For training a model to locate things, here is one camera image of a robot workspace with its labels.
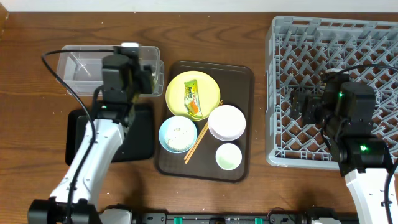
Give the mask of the pile of rice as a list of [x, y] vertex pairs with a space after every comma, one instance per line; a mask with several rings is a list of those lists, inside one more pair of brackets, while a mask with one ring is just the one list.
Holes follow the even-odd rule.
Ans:
[[191, 148], [194, 131], [189, 127], [171, 127], [165, 135], [165, 143], [171, 151], [183, 152]]

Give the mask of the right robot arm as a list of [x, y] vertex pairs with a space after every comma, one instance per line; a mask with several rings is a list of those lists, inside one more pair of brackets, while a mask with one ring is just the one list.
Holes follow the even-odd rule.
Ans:
[[338, 163], [360, 223], [397, 222], [392, 161], [384, 140], [372, 134], [376, 95], [372, 87], [329, 73], [321, 93], [296, 90], [290, 116], [320, 126], [320, 135]]

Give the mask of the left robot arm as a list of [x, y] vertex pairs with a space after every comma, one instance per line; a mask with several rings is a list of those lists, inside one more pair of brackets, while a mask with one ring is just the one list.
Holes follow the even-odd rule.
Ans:
[[47, 200], [35, 199], [28, 210], [29, 223], [135, 223], [133, 212], [113, 205], [103, 212], [98, 197], [117, 150], [135, 117], [140, 94], [153, 91], [152, 69], [139, 63], [136, 47], [115, 47], [102, 59], [103, 85], [93, 93], [80, 147], [67, 173]]

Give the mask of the white cup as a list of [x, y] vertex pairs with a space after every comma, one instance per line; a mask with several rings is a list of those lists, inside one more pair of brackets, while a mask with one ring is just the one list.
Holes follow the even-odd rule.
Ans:
[[216, 150], [215, 159], [221, 169], [234, 170], [240, 165], [243, 156], [237, 145], [225, 143]]

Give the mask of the light blue bowl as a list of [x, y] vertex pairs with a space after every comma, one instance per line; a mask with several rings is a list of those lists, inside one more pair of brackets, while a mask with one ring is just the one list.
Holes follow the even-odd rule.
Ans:
[[159, 129], [160, 145], [168, 152], [187, 152], [196, 143], [197, 128], [193, 121], [183, 116], [166, 119]]

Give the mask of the green snack wrapper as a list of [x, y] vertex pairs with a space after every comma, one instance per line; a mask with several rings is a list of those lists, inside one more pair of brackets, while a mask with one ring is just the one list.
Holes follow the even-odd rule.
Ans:
[[184, 105], [187, 113], [194, 118], [202, 118], [197, 81], [195, 79], [187, 81], [184, 86]]

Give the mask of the pink white bowl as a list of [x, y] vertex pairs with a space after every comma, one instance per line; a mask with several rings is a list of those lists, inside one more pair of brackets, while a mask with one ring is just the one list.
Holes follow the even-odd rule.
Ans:
[[221, 105], [215, 108], [208, 117], [210, 133], [221, 141], [234, 141], [246, 129], [246, 118], [235, 106]]

